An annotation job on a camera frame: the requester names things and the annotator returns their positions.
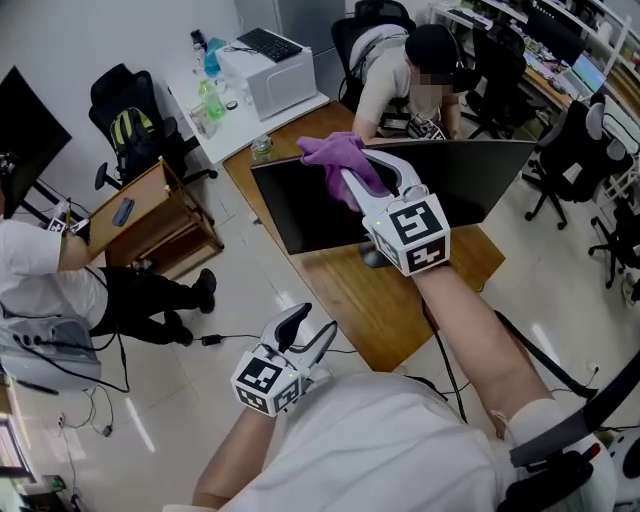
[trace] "black hair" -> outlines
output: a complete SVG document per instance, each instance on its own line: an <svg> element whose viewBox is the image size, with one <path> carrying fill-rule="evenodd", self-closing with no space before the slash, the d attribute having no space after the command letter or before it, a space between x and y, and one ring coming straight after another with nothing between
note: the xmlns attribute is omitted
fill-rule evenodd
<svg viewBox="0 0 640 512"><path fill-rule="evenodd" d="M421 73L453 73L458 62L456 45L453 34L446 27L421 25L407 37L404 51Z"/></svg>

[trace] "white desk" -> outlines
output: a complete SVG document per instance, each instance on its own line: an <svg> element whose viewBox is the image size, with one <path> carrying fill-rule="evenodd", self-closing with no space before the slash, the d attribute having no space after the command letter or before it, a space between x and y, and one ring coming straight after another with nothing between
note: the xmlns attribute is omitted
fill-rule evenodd
<svg viewBox="0 0 640 512"><path fill-rule="evenodd" d="M227 89L224 94L220 95L222 103L237 101L238 107L225 113L218 123L216 132L211 138L207 139L198 132L189 116L189 110L201 103L198 97L200 77L192 73L182 73L167 76L165 80L189 127L213 165L246 148L259 135L275 131L285 124L329 103L329 98L319 92L307 100L297 103L264 121L260 121L244 102L236 98L231 89Z"/></svg>

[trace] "phone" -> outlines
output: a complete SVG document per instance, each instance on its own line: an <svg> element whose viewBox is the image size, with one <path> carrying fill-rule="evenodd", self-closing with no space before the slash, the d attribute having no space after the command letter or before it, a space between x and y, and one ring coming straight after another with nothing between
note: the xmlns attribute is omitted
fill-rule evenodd
<svg viewBox="0 0 640 512"><path fill-rule="evenodd" d="M111 222L113 222L114 226L124 226L125 222L127 222L127 219L129 218L129 214L131 213L131 210L133 210L133 205L135 204L135 201L133 199L129 199L128 197L125 197L122 200L122 203L120 203L120 207L118 208L118 211L116 212L116 214L113 216L113 220Z"/></svg>

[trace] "black monitor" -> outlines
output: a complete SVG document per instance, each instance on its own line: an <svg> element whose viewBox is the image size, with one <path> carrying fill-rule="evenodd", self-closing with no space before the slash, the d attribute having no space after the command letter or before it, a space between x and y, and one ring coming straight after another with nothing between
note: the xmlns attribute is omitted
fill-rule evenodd
<svg viewBox="0 0 640 512"><path fill-rule="evenodd" d="M538 8L531 9L524 31L569 66L575 64L585 48L585 42L580 38L580 27L560 12L551 16Z"/></svg>
<svg viewBox="0 0 640 512"><path fill-rule="evenodd" d="M0 153L12 153L17 162L1 182L4 216L10 218L71 136L15 67L0 82L0 113Z"/></svg>
<svg viewBox="0 0 640 512"><path fill-rule="evenodd" d="M533 142L510 140L417 140L372 149L408 161L456 227L484 220L533 147ZM379 164L374 168L397 193L395 174ZM329 196L323 167L290 158L254 166L252 172L289 254L367 240L362 214Z"/></svg>

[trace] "electronic device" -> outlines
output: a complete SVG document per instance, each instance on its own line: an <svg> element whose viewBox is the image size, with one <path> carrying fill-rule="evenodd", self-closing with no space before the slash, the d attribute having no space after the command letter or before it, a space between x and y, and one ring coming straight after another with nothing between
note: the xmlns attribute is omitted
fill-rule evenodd
<svg viewBox="0 0 640 512"><path fill-rule="evenodd" d="M279 62L249 52L240 41L216 50L220 69L239 100L261 121L315 96L313 55L308 48Z"/></svg>
<svg viewBox="0 0 640 512"><path fill-rule="evenodd" d="M312 368L338 332L325 325L306 345L295 344L298 329L311 311L308 302L293 306L269 321L251 352L245 352L231 377L236 398L256 411L276 416L313 383Z"/></svg>
<svg viewBox="0 0 640 512"><path fill-rule="evenodd" d="M406 160L438 197L453 228L484 220L527 161L534 143L416 140L373 148ZM395 192L395 173L376 162L372 165ZM253 166L252 172L289 254L368 240L362 214L331 198L321 166L290 158Z"/></svg>
<svg viewBox="0 0 640 512"><path fill-rule="evenodd" d="M120 203L120 206L118 206L118 211L116 212L116 214L113 216L113 219L111 220L114 226L121 227L125 225L125 223L127 222L127 219L129 218L129 215L131 214L131 210L133 210L134 204L135 204L135 201L128 197L125 197L122 200L122 202Z"/></svg>
<svg viewBox="0 0 640 512"><path fill-rule="evenodd" d="M559 21L563 16L560 12L552 16L540 8L533 8L524 32L545 45L556 59L573 66L584 51L585 42L580 38L579 32L576 33L568 28L566 23Z"/></svg>
<svg viewBox="0 0 640 512"><path fill-rule="evenodd" d="M405 276L448 260L451 230L438 198L429 194L406 160L375 149L363 149L362 153L396 176L397 197L391 192L381 196L371 193L358 174L341 169L376 249Z"/></svg>
<svg viewBox="0 0 640 512"><path fill-rule="evenodd" d="M302 51L301 46L262 28L254 28L250 32L242 34L238 37L238 41L243 42L249 48L256 50L273 62L288 59Z"/></svg>
<svg viewBox="0 0 640 512"><path fill-rule="evenodd" d="M15 67L0 82L0 112L0 153L11 153L14 164L0 183L8 219L71 136Z"/></svg>

